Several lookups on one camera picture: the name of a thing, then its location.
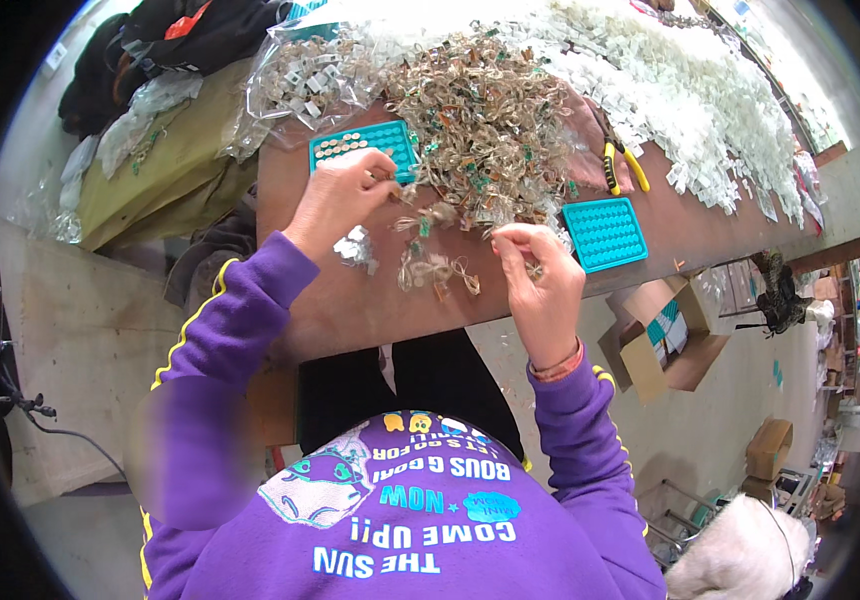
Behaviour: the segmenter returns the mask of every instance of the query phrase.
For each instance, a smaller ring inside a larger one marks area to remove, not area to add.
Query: black pants
[[[424,410],[475,426],[523,461],[514,415],[465,330],[394,343],[396,394],[380,372],[379,356],[372,347],[299,366],[297,437],[304,454],[376,415]]]

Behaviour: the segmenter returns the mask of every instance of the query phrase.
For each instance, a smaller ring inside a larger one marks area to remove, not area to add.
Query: electrical cord
[[[776,525],[776,529],[780,530],[780,534],[783,536],[783,542],[787,546],[787,557],[790,559],[790,590],[793,590],[793,587],[797,584],[797,567],[793,563],[793,552],[790,550],[790,540],[787,538],[787,534],[784,533],[784,528],[781,527],[779,522],[777,522],[773,509],[767,506],[767,503],[760,498],[756,498],[756,501],[762,504],[763,508],[767,509],[767,515],[770,516],[770,519],[773,520],[773,524]]]
[[[88,435],[85,435],[85,434],[77,432],[77,431],[71,431],[69,429],[51,429],[48,427],[44,427],[43,425],[38,423],[37,420],[34,418],[34,416],[32,414],[30,414],[31,411],[36,410],[36,411],[41,412],[42,414],[46,415],[47,417],[56,417],[57,411],[55,409],[49,407],[49,406],[40,406],[41,404],[43,404],[43,394],[42,393],[38,393],[36,395],[36,399],[34,401],[29,401],[28,399],[26,399],[23,395],[23,392],[20,391],[16,387],[16,384],[14,383],[13,378],[11,378],[10,371],[7,369],[7,365],[2,364],[0,366],[2,367],[2,371],[3,371],[1,373],[1,379],[4,382],[4,385],[7,388],[9,388],[10,394],[13,397],[13,402],[18,407],[20,407],[21,410],[23,410],[23,414],[27,416],[27,419],[29,419],[29,422],[32,423],[34,427],[36,427],[37,429],[39,429],[40,431],[42,431],[44,433],[58,433],[58,434],[62,434],[65,436],[74,436],[76,438],[81,438],[81,439],[87,440],[90,443],[90,445],[93,446],[93,448],[100,451],[100,454],[102,454],[103,457],[113,465],[114,469],[116,469],[117,473],[119,473],[120,476],[123,477],[124,481],[127,481],[127,474],[124,473],[124,469],[120,466],[120,464],[117,463],[115,460],[113,460],[113,457],[110,455],[110,453],[107,450],[104,450],[100,446],[99,443],[94,441]]]

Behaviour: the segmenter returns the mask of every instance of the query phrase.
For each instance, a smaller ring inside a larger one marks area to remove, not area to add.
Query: purple sleeve
[[[607,412],[613,377],[586,359],[558,381],[528,377],[554,497],[580,523],[625,598],[663,600],[666,584],[643,539],[647,525],[633,496],[627,448]]]
[[[212,297],[183,324],[150,389],[169,379],[207,376],[244,393],[270,342],[289,321],[290,305],[319,272],[279,231],[244,262],[227,261],[213,283]],[[181,531],[146,512],[143,528],[140,567],[148,598],[181,597],[216,530]]]

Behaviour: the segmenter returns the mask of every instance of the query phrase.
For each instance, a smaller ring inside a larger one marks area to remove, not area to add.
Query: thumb
[[[527,276],[527,267],[523,260],[520,248],[507,238],[500,236],[493,238],[493,244],[500,253],[500,262],[503,265],[503,274],[507,277],[507,289],[511,296],[519,294],[526,286],[533,285]]]
[[[387,202],[391,196],[400,198],[400,184],[393,179],[379,181],[364,192],[364,198],[372,209]]]

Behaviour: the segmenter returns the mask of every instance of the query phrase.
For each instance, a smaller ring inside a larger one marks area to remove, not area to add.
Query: tray filled with round discs
[[[417,164],[417,156],[407,125],[399,120],[338,131],[310,140],[310,173],[317,169],[318,164],[359,148],[376,148],[389,155],[396,163],[396,180],[400,184],[410,184],[414,180],[410,167]]]
[[[563,219],[587,273],[647,258],[647,243],[628,198],[570,202],[563,205]]]

